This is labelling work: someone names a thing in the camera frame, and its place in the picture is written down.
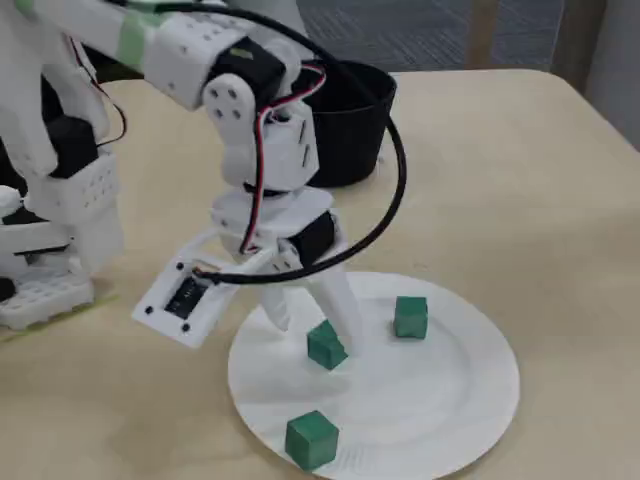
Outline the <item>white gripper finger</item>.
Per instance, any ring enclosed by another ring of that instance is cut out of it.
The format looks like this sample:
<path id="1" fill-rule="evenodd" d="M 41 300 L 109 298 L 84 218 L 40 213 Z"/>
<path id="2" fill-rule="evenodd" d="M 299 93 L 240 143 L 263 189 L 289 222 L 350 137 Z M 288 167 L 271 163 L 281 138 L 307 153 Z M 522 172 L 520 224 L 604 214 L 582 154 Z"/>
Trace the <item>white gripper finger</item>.
<path id="1" fill-rule="evenodd" d="M 263 286 L 260 304 L 271 323 L 282 332 L 289 330 L 291 316 L 287 307 L 285 290 L 279 286 Z"/>
<path id="2" fill-rule="evenodd" d="M 312 275 L 306 288 L 329 320 L 349 356 L 360 355 L 360 310 L 342 266 Z"/>

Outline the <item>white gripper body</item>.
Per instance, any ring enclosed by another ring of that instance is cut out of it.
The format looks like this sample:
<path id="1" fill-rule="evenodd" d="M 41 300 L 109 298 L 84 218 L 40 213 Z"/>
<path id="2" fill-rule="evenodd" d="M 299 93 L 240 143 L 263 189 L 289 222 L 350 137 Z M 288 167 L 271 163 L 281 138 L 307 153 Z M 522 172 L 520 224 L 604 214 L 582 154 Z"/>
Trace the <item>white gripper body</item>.
<path id="1" fill-rule="evenodd" d="M 256 229 L 245 251 L 242 235 L 250 218 L 249 195 L 239 190 L 219 197 L 212 221 L 236 264 L 214 271 L 214 278 L 340 278 L 335 257 L 347 242 L 333 196 L 302 189 L 262 201 Z"/>

